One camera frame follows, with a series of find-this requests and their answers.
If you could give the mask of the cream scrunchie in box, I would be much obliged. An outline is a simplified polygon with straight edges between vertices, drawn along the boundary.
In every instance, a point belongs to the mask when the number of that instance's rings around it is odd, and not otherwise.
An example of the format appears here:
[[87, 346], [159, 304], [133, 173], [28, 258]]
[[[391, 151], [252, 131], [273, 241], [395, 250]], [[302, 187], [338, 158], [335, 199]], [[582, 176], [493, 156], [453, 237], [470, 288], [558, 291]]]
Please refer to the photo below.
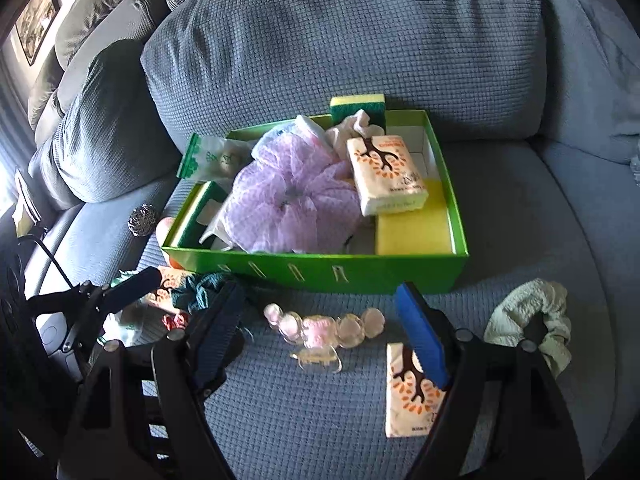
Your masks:
[[385, 136], [385, 130], [372, 124], [370, 116], [365, 110], [357, 110], [355, 114], [347, 116], [337, 126], [324, 132], [326, 140], [341, 160], [348, 159], [347, 142], [349, 139], [369, 139], [371, 136]]

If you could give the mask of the clear pink hair claw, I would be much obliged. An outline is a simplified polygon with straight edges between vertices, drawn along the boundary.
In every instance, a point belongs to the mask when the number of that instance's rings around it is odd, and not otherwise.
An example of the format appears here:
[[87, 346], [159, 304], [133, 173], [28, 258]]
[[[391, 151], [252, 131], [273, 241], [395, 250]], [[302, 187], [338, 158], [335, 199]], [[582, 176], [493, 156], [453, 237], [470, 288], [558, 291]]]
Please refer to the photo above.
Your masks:
[[377, 308], [364, 310], [362, 315], [346, 313], [332, 318], [315, 314], [303, 318], [294, 311], [284, 312], [277, 304], [267, 304], [262, 314], [288, 344], [306, 349], [355, 348], [366, 339], [380, 336], [386, 325], [384, 314]]

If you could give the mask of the green sponge in wrapper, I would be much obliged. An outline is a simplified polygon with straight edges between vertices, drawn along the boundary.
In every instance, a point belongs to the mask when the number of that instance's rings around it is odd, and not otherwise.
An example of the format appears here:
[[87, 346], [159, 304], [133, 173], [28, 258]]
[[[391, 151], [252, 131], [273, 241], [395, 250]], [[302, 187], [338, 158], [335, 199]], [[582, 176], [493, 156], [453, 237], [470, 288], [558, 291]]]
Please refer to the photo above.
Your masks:
[[172, 225], [167, 244], [180, 248], [200, 248], [200, 238], [213, 220], [228, 192], [217, 182], [197, 183], [182, 205]]

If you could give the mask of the red patterned scrunchie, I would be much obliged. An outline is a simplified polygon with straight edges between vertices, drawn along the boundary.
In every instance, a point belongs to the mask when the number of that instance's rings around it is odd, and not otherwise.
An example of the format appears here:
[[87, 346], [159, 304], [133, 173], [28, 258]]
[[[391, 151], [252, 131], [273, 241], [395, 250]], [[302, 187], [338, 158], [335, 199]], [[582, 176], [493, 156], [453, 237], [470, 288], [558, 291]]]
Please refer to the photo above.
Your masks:
[[171, 330], [185, 330], [190, 322], [188, 312], [178, 312], [174, 314], [165, 314], [162, 318], [163, 326], [170, 332]]

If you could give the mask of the tissue pack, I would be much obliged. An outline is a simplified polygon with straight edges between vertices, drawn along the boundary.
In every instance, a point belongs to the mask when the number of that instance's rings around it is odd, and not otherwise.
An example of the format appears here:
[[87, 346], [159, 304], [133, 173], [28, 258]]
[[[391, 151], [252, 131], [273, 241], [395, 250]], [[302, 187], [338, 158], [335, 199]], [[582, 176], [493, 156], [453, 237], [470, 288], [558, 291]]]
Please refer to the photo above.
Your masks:
[[347, 141], [363, 217], [421, 209], [426, 185], [401, 136]]
[[176, 314], [180, 309], [174, 306], [172, 291], [186, 284], [186, 279], [192, 275], [192, 272], [172, 266], [159, 266], [157, 270], [160, 271], [160, 287], [146, 294], [142, 298], [142, 304]]
[[388, 438], [427, 436], [446, 392], [424, 375], [408, 344], [386, 346], [385, 434]]

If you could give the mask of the tissue pack in box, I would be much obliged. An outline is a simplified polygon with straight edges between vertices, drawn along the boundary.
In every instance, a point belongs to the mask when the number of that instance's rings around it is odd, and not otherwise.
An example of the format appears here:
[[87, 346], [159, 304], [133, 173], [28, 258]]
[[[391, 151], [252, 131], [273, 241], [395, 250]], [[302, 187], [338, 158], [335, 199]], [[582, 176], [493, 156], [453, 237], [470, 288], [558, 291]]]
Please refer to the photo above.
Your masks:
[[401, 136], [347, 141], [363, 217], [421, 209], [426, 185]]

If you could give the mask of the orange white foam roll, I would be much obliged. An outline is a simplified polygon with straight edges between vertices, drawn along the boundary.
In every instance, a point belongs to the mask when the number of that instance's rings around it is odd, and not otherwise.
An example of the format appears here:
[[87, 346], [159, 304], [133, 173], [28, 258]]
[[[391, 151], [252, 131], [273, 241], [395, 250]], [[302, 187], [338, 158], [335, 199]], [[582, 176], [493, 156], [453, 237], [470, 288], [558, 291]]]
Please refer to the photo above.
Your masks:
[[168, 233], [172, 225], [174, 224], [174, 222], [175, 222], [174, 217], [161, 218], [160, 221], [157, 222], [157, 225], [155, 228], [155, 236], [157, 239], [158, 247], [160, 248], [160, 253], [162, 254], [166, 264], [171, 268], [182, 270], [182, 266], [180, 266], [180, 264], [177, 261], [171, 258], [171, 256], [168, 255], [168, 253], [163, 250], [163, 246], [167, 240]]

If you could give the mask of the pale green scrunchie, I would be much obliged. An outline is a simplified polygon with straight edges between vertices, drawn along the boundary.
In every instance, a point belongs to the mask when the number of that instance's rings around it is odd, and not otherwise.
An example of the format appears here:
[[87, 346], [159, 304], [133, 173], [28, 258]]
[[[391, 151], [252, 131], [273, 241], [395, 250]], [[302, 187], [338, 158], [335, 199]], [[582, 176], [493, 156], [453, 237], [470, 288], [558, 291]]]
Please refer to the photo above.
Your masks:
[[484, 331], [484, 341], [503, 347], [516, 347], [525, 340], [530, 322], [541, 316], [546, 333], [537, 344], [554, 378], [570, 365], [568, 348], [572, 322], [567, 315], [567, 290], [557, 282], [542, 278], [521, 284], [492, 311]]

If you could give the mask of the small clear hair clip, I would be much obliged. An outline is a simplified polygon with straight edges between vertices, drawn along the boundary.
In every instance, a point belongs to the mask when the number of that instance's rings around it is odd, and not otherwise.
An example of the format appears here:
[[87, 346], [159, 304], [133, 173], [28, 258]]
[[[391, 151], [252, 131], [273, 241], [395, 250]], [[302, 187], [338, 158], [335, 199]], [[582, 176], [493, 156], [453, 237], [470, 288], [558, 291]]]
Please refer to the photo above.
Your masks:
[[343, 363], [336, 350], [331, 347], [304, 348], [300, 347], [290, 354], [297, 362], [298, 367], [309, 373], [341, 373]]

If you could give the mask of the large blue back cushion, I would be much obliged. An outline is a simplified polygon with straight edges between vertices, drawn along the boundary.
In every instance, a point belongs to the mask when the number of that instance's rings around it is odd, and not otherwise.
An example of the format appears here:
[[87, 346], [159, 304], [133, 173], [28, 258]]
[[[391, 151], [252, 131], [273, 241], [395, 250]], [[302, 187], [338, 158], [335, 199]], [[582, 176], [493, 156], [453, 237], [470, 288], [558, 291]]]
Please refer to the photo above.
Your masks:
[[541, 121], [541, 0], [166, 0], [141, 64], [160, 119], [194, 133], [381, 93], [442, 140], [524, 139]]

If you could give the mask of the green cardboard box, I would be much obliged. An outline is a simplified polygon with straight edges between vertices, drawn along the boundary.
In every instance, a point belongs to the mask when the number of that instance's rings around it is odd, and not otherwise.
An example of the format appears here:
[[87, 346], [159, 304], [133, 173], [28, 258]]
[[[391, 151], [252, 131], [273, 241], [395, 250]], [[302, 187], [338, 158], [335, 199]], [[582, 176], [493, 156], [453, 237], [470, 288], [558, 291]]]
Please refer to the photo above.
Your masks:
[[387, 132], [406, 142], [420, 174], [442, 182], [447, 202], [454, 253], [452, 255], [378, 256], [375, 230], [362, 226], [342, 254], [247, 254], [215, 250], [214, 242], [200, 248], [167, 244], [163, 250], [183, 269], [196, 273], [229, 272], [284, 287], [340, 294], [391, 294], [402, 282], [421, 292], [441, 294], [452, 289], [466, 260], [468, 244], [445, 159], [425, 110], [389, 110]]

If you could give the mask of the yellow green sponge upright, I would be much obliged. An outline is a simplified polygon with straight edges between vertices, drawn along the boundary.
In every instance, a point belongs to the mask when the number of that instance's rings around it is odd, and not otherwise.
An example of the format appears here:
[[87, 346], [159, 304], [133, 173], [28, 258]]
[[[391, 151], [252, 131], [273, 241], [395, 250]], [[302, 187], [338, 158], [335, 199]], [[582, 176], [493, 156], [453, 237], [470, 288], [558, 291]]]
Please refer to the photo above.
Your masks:
[[330, 99], [330, 114], [334, 126], [360, 110], [369, 116], [371, 124], [386, 128], [386, 99], [383, 93], [332, 96]]

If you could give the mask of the purple mesh bath pouf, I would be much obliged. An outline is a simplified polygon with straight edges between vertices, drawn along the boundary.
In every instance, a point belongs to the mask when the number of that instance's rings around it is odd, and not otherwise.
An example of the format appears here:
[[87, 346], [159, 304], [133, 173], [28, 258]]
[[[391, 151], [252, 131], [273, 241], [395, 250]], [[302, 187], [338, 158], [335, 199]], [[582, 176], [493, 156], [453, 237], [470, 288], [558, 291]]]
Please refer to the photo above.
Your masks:
[[337, 254], [360, 222], [350, 163], [289, 132], [256, 148], [220, 213], [244, 252]]

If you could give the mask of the teal scrunchie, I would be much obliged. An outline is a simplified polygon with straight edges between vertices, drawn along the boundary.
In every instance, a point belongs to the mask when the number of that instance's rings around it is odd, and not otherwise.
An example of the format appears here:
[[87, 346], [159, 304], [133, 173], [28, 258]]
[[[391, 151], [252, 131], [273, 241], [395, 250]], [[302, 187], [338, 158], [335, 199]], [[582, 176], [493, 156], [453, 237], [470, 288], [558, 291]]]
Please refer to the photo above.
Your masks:
[[242, 318], [253, 296], [246, 281], [229, 273], [190, 274], [171, 292], [174, 306], [189, 315], [188, 336], [219, 327], [243, 337]]

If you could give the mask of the yellow sponge flat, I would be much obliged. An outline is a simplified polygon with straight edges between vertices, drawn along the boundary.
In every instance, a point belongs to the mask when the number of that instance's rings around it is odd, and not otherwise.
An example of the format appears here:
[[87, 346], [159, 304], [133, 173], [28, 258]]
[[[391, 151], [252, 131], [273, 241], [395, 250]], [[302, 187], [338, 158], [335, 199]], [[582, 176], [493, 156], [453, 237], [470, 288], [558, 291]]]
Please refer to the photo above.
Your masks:
[[442, 182], [425, 179], [428, 197], [421, 209], [381, 214], [376, 220], [378, 256], [452, 255], [448, 207]]

